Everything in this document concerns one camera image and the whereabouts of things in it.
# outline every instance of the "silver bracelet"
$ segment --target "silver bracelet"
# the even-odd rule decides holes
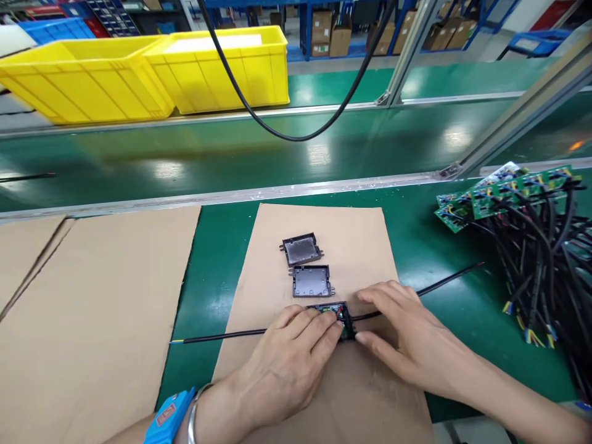
[[[195,398],[193,398],[191,412],[189,413],[189,423],[187,424],[187,444],[195,444],[195,412],[197,411],[197,400],[212,385],[214,385],[212,382],[204,385],[199,389]]]

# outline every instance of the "blue plastic crate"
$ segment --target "blue plastic crate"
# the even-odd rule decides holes
[[[508,47],[531,57],[546,57],[555,51],[570,34],[571,31],[565,30],[518,33]]]
[[[22,22],[19,26],[37,44],[56,40],[96,38],[82,18],[57,18],[38,22]]]

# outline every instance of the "yellow bin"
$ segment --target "yellow bin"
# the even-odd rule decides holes
[[[142,57],[166,38],[56,41],[0,59],[0,84],[57,124],[166,118],[173,102]]]
[[[249,105],[290,103],[287,41],[280,27],[216,30],[216,35]],[[208,31],[171,34],[144,57],[182,114],[243,108]]]

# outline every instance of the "cardboard box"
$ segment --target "cardboard box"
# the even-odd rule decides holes
[[[425,38],[424,44],[421,46],[422,49],[427,51],[435,51],[436,38],[440,35],[440,31],[444,26],[441,23],[435,23],[432,25],[429,34]]]
[[[313,12],[313,44],[329,43],[333,26],[333,12],[329,10]]]
[[[160,5],[160,0],[144,0],[144,4],[150,10],[162,10],[162,6]]]
[[[298,17],[298,7],[294,5],[286,5],[286,18],[294,19]]]
[[[417,11],[409,11],[405,15],[401,31],[398,33],[397,40],[395,41],[395,46],[393,47],[393,55],[401,54],[401,52],[403,51],[403,46],[405,46],[407,36],[409,35],[409,30],[411,29],[411,25],[413,25],[413,20],[415,20],[416,14]]]
[[[441,17],[441,18],[446,17],[446,14],[450,10],[451,6],[452,6],[451,1],[444,2],[444,5],[442,5],[442,8],[440,9],[440,12],[438,13],[438,17]]]
[[[269,22],[272,25],[277,25],[280,28],[282,27],[282,13],[281,12],[272,12],[269,15]]]
[[[216,29],[235,29],[235,28],[236,28],[236,23],[234,23],[234,22],[222,23],[221,25],[218,25],[216,27]]]
[[[474,32],[475,27],[477,26],[477,22],[474,20],[464,20],[462,23],[458,25],[456,28],[456,32],[448,42],[446,49],[462,49],[464,45],[471,37],[471,34]]]
[[[328,57],[329,56],[329,43],[313,43],[311,56],[312,57]]]
[[[346,57],[350,49],[352,39],[352,18],[345,14],[341,25],[333,26],[331,43],[329,45],[329,57]]]
[[[378,22],[374,23],[368,32],[368,38],[366,39],[366,52],[370,50],[370,45],[372,43],[372,39],[374,39],[374,34],[378,30]],[[383,56],[384,54],[388,53],[390,42],[395,35],[395,24],[390,22],[384,28],[384,32],[380,37],[378,45],[376,46],[376,50],[374,51],[375,56]]]

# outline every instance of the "brown cardboard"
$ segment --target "brown cardboard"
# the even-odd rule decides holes
[[[329,57],[329,43],[313,43],[312,57]]]
[[[405,19],[403,21],[403,25],[401,26],[401,31],[397,36],[397,40],[395,40],[395,46],[393,47],[393,54],[401,54],[403,51],[403,46],[405,46],[405,42],[407,41],[407,36],[409,35],[409,30],[413,25],[413,20],[415,20],[415,15],[417,11],[409,11],[405,14]]]
[[[449,18],[448,20],[442,22],[443,26],[440,29],[438,35],[435,38],[435,42],[433,45],[433,51],[441,51],[446,49],[450,40],[454,36],[456,32],[456,28],[463,22],[461,17],[453,17]]]
[[[281,12],[272,12],[269,14],[269,22],[272,25],[282,27],[282,14]]]
[[[368,38],[366,39],[366,52],[368,52],[368,50],[370,49],[370,45],[372,44],[372,40],[374,39],[374,34],[376,34],[377,30],[378,30],[378,22],[374,23],[372,25],[372,27],[370,28],[370,31],[368,31]],[[376,50],[374,50],[375,56],[381,56],[381,55],[388,53],[390,42],[392,41],[394,35],[395,35],[395,24],[390,22],[384,28],[384,32],[382,33],[382,36],[380,37],[378,45],[376,46]]]
[[[63,220],[55,216],[0,225],[0,310],[14,297]]]
[[[292,298],[292,279],[278,239],[314,232],[329,264],[331,298]],[[227,332],[269,326],[287,305],[346,300],[352,315],[374,309],[354,293],[372,283],[397,278],[381,208],[299,207],[261,204],[237,285]],[[393,329],[384,318],[358,323]],[[226,339],[214,372],[217,380],[244,364],[259,337]],[[244,444],[424,444],[432,443],[424,393],[393,374],[357,343],[341,343],[327,365],[311,405],[282,422],[258,430]]]
[[[144,4],[150,10],[162,10],[162,6],[160,5],[160,0],[144,0]]]
[[[286,18],[294,19],[298,17],[298,7],[294,5],[286,5]]]
[[[440,8],[440,12],[438,12],[438,16],[444,19],[446,17],[446,14],[450,10],[451,6],[452,6],[451,1],[445,1],[444,4],[442,5],[442,7]]]
[[[421,46],[422,49],[426,49],[428,51],[434,51],[436,47],[436,39],[438,35],[440,35],[440,31],[442,30],[443,26],[441,23],[434,23],[432,28],[430,29],[427,37],[425,38],[424,44]]]
[[[313,44],[329,43],[331,41],[331,27],[333,26],[333,13],[329,10],[313,12]]]
[[[448,42],[447,49],[462,49],[469,40],[471,33],[477,26],[477,22],[473,20],[464,20],[456,28],[456,32]]]
[[[154,410],[200,207],[77,220],[0,323],[0,437],[99,444]]]
[[[37,258],[37,260],[35,261],[35,264],[31,268],[31,270],[29,270],[29,272],[27,273],[27,276],[25,277],[23,282],[19,285],[17,291],[13,294],[12,298],[10,298],[10,300],[6,303],[6,305],[4,305],[4,308],[2,309],[2,311],[0,311],[0,322],[2,322],[2,320],[8,315],[8,312],[10,311],[10,309],[14,306],[14,304],[17,303],[20,296],[24,293],[24,291],[27,289],[29,284],[31,282],[33,282],[34,278],[41,271],[41,268],[43,268],[45,263],[49,260],[49,258],[52,256],[52,254],[55,252],[55,250],[61,244],[62,240],[68,234],[68,232],[70,231],[70,228],[72,228],[74,223],[75,223],[74,219],[64,219],[64,220],[62,220],[61,224],[59,224],[59,226],[57,227],[57,229],[54,231],[53,235],[49,239],[49,242],[46,244],[45,248],[43,248],[41,255]],[[18,240],[19,242],[23,241],[23,239],[19,239],[19,238],[16,238],[15,241],[16,240]]]
[[[333,26],[331,43],[329,45],[329,57],[346,57],[350,49],[352,39],[352,18],[345,14],[341,25]]]

